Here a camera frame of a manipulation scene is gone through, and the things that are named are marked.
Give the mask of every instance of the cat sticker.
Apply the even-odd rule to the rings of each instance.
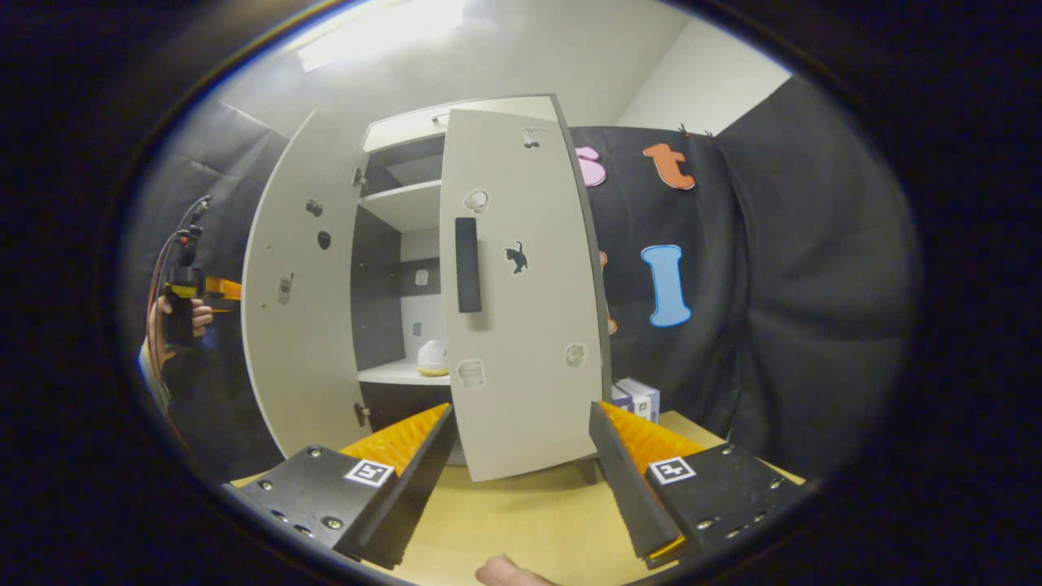
[[[528,268],[528,259],[524,255],[524,245],[521,244],[520,240],[515,240],[518,243],[517,250],[514,248],[505,248],[506,260],[514,262],[514,272],[511,274],[520,274],[521,271]]]

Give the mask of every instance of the cabinet door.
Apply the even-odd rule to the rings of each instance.
[[[556,118],[450,116],[442,296],[452,399],[474,481],[593,454],[590,401],[611,383],[586,190]]]
[[[243,343],[260,412],[287,457],[308,444],[340,449],[369,434],[353,410],[362,390],[350,299],[358,209],[351,178],[364,156],[332,120],[312,113],[253,217],[243,267]]]

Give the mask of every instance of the door handle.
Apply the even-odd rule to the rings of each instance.
[[[477,219],[456,218],[456,290],[460,313],[480,313],[481,288],[477,268]]]

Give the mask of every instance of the table surface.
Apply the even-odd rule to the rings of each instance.
[[[724,443],[676,412],[662,414],[660,423],[702,447]],[[446,466],[403,562],[393,571],[364,563],[424,586],[479,584],[474,570],[497,554],[568,586],[624,584],[674,566],[645,568],[599,469],[597,482],[589,484],[579,466],[480,483],[471,482],[463,466]],[[259,475],[231,484],[243,486]]]

